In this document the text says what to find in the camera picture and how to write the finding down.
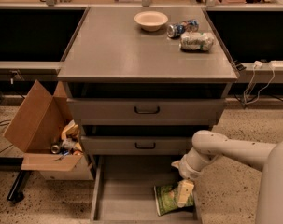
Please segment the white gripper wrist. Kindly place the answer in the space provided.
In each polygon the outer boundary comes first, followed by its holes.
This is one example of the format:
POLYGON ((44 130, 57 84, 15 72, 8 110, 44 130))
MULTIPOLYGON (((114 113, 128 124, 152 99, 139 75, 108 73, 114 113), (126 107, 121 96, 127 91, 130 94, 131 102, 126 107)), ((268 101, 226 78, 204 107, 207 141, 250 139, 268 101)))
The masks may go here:
POLYGON ((196 180, 201 175, 201 172, 196 171, 189 166, 187 163, 187 155, 184 155, 178 161, 173 161, 171 166, 177 168, 180 176, 183 179, 186 179, 178 183, 177 206, 179 208, 191 206, 192 192, 194 189, 194 183, 192 181, 196 180))

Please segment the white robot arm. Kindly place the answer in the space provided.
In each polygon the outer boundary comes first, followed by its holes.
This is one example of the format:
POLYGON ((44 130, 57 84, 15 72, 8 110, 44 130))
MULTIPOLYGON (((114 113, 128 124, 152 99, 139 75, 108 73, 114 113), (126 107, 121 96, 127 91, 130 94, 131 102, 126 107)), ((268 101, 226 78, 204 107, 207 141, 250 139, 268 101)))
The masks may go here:
POLYGON ((262 172, 256 224, 283 224, 283 141, 278 144, 233 140, 220 133, 196 132, 192 148, 172 163, 185 180, 196 180, 217 157, 225 156, 262 172))

